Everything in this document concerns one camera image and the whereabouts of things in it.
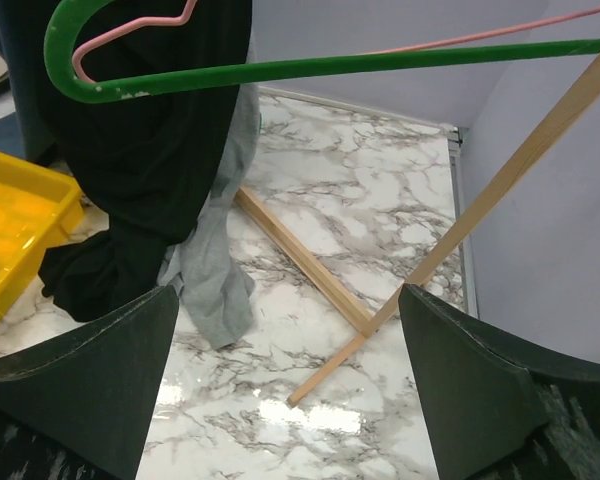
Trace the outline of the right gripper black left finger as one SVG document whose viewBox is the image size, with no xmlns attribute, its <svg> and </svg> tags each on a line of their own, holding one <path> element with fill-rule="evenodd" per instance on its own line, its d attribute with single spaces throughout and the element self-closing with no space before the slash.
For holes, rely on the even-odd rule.
<svg viewBox="0 0 600 480">
<path fill-rule="evenodd" d="M 158 287 L 0 357 L 0 479 L 133 479 L 178 314 Z"/>
</svg>

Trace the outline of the pink wire hanger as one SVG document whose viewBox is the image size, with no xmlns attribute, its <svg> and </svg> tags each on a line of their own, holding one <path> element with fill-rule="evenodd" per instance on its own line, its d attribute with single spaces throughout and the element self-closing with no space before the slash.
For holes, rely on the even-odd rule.
<svg viewBox="0 0 600 480">
<path fill-rule="evenodd" d="M 72 54 L 71 64 L 73 70 L 78 79 L 88 82 L 94 83 L 94 80 L 90 78 L 83 68 L 83 60 L 86 55 L 91 53 L 92 51 L 105 46 L 106 44 L 113 42 L 114 40 L 120 39 L 125 35 L 133 33 L 137 30 L 150 28 L 150 27 L 164 27 L 164 28 L 177 28 L 185 25 L 191 18 L 194 9 L 197 5 L 197 0 L 188 0 L 185 2 L 182 12 L 177 16 L 167 16 L 167 17 L 158 17 L 158 16 L 143 16 L 132 21 L 126 22 L 121 26 L 118 26 L 114 29 L 111 29 L 103 34 L 98 35 L 97 37 L 83 43 L 79 47 L 76 48 L 74 53 Z M 533 30 L 545 26 L 550 26 L 554 24 L 564 23 L 567 21 L 584 18 L 587 16 L 592 16 L 600 13 L 600 6 L 581 10 L 569 14 L 554 16 L 545 18 L 542 20 L 536 20 L 527 23 L 521 23 L 517 25 L 512 25 L 508 27 L 486 30 L 482 32 L 477 32 L 469 35 L 459 36 L 455 38 L 448 38 L 438 41 L 425 42 L 420 44 L 414 44 L 409 46 L 401 46 L 395 47 L 385 50 L 379 51 L 371 51 L 371 52 L 363 52 L 363 55 L 371 55 L 371 54 L 388 54 L 388 53 L 402 53 L 402 52 L 412 52 L 412 51 L 420 51 L 426 49 L 440 48 L 452 45 L 459 45 L 464 43 L 471 43 L 480 40 L 486 40 L 489 38 L 500 37 L 504 35 L 510 35 L 518 32 Z"/>
</svg>

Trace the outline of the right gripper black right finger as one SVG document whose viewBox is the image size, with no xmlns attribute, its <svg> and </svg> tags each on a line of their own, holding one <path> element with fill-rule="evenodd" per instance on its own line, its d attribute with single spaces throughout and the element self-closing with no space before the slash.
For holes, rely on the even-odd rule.
<svg viewBox="0 0 600 480">
<path fill-rule="evenodd" d="M 600 364 L 406 284 L 399 314 L 441 479 L 600 479 Z"/>
</svg>

